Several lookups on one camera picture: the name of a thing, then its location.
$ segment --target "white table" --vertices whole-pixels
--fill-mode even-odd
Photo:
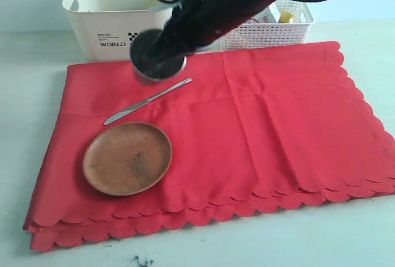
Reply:
[[[395,20],[316,23],[395,134]],[[53,131],[66,66],[85,62],[71,32],[0,35],[0,265],[40,267],[395,266],[395,196],[304,207],[75,249],[35,253],[22,231]]]

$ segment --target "red tablecloth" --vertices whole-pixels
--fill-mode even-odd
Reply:
[[[31,248],[393,194],[394,138],[343,60],[336,42],[201,54],[155,86],[139,84],[130,62],[69,66],[24,225]],[[93,189],[81,161],[104,121],[187,77],[193,82],[111,125],[144,121],[163,129],[173,145],[165,177],[129,197]]]

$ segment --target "white plastic basket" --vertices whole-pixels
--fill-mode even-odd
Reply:
[[[294,23],[244,23],[220,38],[221,51],[303,43],[314,23],[306,3],[277,0],[277,8],[292,13]]]
[[[171,9],[157,0],[63,0],[78,42],[89,61],[128,60],[130,42],[143,30],[163,28]]]

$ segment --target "butter knife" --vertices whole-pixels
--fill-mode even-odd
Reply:
[[[183,85],[185,85],[185,84],[187,84],[187,83],[189,83],[191,81],[192,81],[192,78],[185,79],[185,80],[173,85],[172,87],[169,87],[169,88],[167,88],[167,89],[155,94],[154,96],[148,97],[147,99],[145,99],[145,100],[143,100],[141,102],[138,102],[137,104],[131,105],[130,107],[127,107],[127,108],[119,111],[118,113],[116,113],[116,114],[112,115],[110,118],[108,118],[104,122],[104,125],[111,124],[114,121],[117,121],[118,119],[121,119],[122,117],[134,112],[135,110],[140,109],[142,106],[152,102],[154,99],[157,99],[158,97],[163,96],[164,94],[167,94],[168,92],[170,92],[170,91],[172,91],[172,90],[174,90],[176,88],[179,88],[180,86],[183,86]]]

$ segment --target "round wooden plate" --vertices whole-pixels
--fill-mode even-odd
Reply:
[[[89,145],[83,172],[97,190],[126,196],[158,183],[171,161],[172,145],[161,129],[131,122],[105,130]]]

